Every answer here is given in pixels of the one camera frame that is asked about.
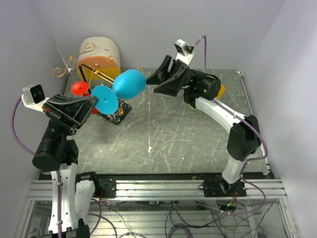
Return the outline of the red wine glass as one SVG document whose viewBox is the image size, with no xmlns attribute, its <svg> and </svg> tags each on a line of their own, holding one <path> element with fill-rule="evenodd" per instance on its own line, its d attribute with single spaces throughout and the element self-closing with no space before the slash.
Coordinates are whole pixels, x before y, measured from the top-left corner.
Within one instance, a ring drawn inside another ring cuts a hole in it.
<svg viewBox="0 0 317 238">
<path fill-rule="evenodd" d="M 88 89 L 89 85 L 85 81 L 77 81 L 71 86 L 71 92 L 76 96 L 90 96 Z"/>
</svg>

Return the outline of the blue wine glass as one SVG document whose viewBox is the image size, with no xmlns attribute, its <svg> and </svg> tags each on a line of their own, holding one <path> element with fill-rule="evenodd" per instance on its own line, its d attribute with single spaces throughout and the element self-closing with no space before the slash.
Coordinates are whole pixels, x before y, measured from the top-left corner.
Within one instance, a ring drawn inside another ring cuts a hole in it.
<svg viewBox="0 0 317 238">
<path fill-rule="evenodd" d="M 97 98 L 95 108 L 102 114 L 114 114 L 119 107 L 119 99 L 129 100 L 141 94 L 146 88 L 146 78 L 137 69 L 129 69 L 120 74 L 112 85 L 97 86 L 92 90 L 91 96 Z"/>
</svg>

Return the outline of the yellow wine glass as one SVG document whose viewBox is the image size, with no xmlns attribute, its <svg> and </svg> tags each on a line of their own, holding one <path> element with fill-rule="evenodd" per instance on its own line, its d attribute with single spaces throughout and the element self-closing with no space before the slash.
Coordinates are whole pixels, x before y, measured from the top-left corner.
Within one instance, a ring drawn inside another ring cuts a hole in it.
<svg viewBox="0 0 317 238">
<path fill-rule="evenodd" d="M 225 93 L 225 86 L 223 84 L 221 84 L 220 90 L 219 90 L 218 95 L 217 95 L 216 98 L 220 99 L 223 96 L 224 93 Z"/>
</svg>

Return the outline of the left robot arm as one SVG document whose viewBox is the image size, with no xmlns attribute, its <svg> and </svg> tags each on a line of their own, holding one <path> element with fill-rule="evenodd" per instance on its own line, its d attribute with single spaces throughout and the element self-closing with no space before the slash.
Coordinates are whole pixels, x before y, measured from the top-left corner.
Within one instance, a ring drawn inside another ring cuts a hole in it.
<svg viewBox="0 0 317 238">
<path fill-rule="evenodd" d="M 97 99 L 92 96 L 68 98 L 55 95 L 42 105 L 50 118 L 33 157 L 33 165 L 52 176 L 52 214 L 48 238 L 88 238 L 88 211 L 92 197 L 101 191 L 95 172 L 77 173 L 79 150 L 76 133 L 89 118 Z"/>
</svg>

